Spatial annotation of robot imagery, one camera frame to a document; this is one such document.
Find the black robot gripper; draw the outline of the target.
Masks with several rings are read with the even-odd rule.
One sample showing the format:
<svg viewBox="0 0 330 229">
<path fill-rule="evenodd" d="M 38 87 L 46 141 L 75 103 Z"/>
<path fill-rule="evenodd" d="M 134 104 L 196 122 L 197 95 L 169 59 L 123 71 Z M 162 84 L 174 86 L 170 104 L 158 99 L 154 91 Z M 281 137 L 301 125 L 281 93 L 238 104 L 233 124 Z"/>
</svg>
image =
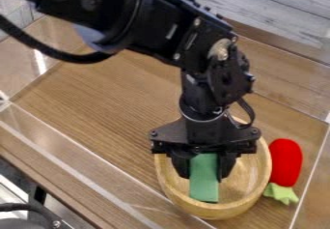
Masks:
<svg viewBox="0 0 330 229">
<path fill-rule="evenodd" d="M 181 117 L 177 121 L 150 131 L 151 153 L 168 154 L 181 178 L 192 175 L 190 160 L 198 154 L 224 154 L 218 156 L 218 182 L 226 179 L 237 158 L 242 154 L 257 153 L 261 130 L 230 113 L 214 121 L 194 122 Z"/>
</svg>

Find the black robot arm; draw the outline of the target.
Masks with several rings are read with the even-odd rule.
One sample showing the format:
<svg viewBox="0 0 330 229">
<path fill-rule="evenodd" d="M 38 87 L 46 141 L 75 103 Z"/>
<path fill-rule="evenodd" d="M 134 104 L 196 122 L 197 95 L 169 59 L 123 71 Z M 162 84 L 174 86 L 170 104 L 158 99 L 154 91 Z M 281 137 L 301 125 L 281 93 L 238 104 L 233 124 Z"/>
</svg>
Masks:
<svg viewBox="0 0 330 229">
<path fill-rule="evenodd" d="M 238 49 L 238 35 L 197 0 L 27 0 L 42 14 L 71 22 L 93 52 L 50 47 L 0 15 L 0 30 L 50 57 L 94 64 L 129 49 L 181 70 L 181 118 L 153 130 L 154 154 L 166 155 L 178 175 L 192 178 L 193 161 L 216 156 L 216 176 L 230 176 L 237 159 L 257 151 L 261 131 L 230 113 L 246 107 L 256 77 Z"/>
</svg>

